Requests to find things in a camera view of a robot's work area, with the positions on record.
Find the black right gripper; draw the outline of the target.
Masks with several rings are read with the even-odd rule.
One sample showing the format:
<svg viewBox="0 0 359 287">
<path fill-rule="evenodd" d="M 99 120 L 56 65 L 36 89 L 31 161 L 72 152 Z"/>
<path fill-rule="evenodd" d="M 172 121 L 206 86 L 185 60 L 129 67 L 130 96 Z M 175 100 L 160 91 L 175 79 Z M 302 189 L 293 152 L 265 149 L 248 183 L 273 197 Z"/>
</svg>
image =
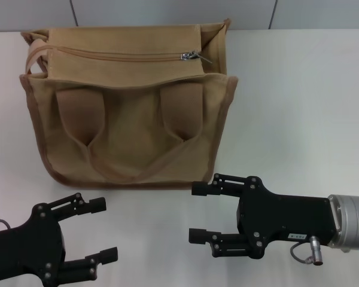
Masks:
<svg viewBox="0 0 359 287">
<path fill-rule="evenodd" d="M 237 221 L 242 234 L 198 228 L 188 231 L 189 243 L 208 243 L 214 258 L 247 256 L 260 259 L 271 242 L 306 243 L 312 236 L 327 246 L 336 234 L 327 198 L 272 193 L 256 176 L 243 178 L 215 173 L 210 183 L 194 181 L 191 194 L 239 197 Z"/>
</svg>

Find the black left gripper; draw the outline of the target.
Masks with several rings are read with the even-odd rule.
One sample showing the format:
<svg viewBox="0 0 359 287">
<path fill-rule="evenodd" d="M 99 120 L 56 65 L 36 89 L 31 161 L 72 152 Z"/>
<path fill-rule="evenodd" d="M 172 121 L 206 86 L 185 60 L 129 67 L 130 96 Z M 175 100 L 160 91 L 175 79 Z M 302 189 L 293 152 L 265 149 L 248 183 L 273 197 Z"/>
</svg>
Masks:
<svg viewBox="0 0 359 287">
<path fill-rule="evenodd" d="M 103 211 L 106 211 L 104 197 L 86 202 L 81 193 L 34 206 L 24 224 L 0 231 L 0 280 L 24 274 L 33 274 L 42 283 L 96 280 L 99 264 L 118 260 L 117 247 L 63 263 L 65 246 L 59 221 Z"/>
</svg>

